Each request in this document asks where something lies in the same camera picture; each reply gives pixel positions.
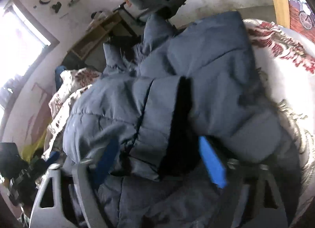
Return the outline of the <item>floral white red bedspread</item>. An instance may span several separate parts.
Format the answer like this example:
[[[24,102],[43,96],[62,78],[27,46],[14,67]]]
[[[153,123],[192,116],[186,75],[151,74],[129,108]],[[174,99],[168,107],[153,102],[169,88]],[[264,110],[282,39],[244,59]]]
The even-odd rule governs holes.
[[[223,189],[211,182],[221,197],[212,218],[213,227],[290,227],[298,222],[311,226],[308,211],[314,209],[314,58],[303,45],[304,38],[297,33],[262,20],[242,20],[265,94],[276,107],[282,126],[298,150],[301,191],[294,219],[288,223],[270,167],[223,156],[206,138],[225,166],[227,179]],[[136,39],[115,36],[105,44],[132,47],[142,41],[143,35]],[[61,140],[60,150],[66,155],[64,165],[49,171],[49,178],[44,182],[52,193],[45,196],[42,206],[63,210],[49,226],[62,227],[70,221],[71,225],[83,227],[110,227],[97,199],[100,185],[92,181],[92,170],[105,147],[97,148],[94,157],[79,163],[74,163],[63,149],[63,134],[75,101],[102,74],[87,72],[84,84],[62,101],[49,127],[51,139],[44,155],[48,157],[55,150],[58,139]]]

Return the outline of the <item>wooden desk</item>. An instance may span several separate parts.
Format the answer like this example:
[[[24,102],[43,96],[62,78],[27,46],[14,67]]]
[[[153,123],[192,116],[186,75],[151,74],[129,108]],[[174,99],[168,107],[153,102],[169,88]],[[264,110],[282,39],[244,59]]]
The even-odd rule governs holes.
[[[62,65],[70,70],[90,67],[103,71],[106,66],[103,43],[114,36],[137,36],[137,33],[117,11],[94,24],[75,42],[67,51]]]

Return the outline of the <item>yellow green cloth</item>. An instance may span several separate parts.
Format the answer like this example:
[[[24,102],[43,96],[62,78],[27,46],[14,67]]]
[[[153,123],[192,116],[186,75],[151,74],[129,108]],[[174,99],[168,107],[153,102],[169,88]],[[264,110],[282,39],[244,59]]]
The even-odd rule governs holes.
[[[34,157],[42,156],[42,154],[44,153],[46,135],[47,131],[45,131],[35,143],[23,147],[21,152],[22,160],[30,163]]]

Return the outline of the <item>dark navy padded jacket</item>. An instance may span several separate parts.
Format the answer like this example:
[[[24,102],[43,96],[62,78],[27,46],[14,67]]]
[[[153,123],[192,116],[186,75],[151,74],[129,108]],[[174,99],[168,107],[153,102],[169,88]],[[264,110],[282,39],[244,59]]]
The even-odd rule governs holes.
[[[63,149],[79,163],[120,145],[97,199],[110,227],[213,227],[221,193],[199,154],[204,136],[223,156],[270,167],[287,222],[301,191],[299,153],[267,98],[236,11],[178,31],[151,15],[132,47],[104,45],[102,76],[75,101]]]

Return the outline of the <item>window with wooden frame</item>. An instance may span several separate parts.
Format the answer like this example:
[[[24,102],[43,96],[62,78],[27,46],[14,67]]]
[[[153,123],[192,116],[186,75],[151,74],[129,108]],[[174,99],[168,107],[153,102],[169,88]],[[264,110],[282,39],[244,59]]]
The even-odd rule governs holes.
[[[20,0],[7,4],[1,14],[1,137],[21,90],[59,44]]]

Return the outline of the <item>blue pillow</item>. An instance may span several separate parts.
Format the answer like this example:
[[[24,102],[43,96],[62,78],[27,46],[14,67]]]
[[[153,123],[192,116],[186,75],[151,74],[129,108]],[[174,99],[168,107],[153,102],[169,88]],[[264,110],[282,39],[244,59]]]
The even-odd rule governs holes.
[[[61,73],[66,71],[66,66],[57,66],[55,68],[55,84],[56,84],[56,91],[58,91],[63,83],[63,79],[61,78]]]

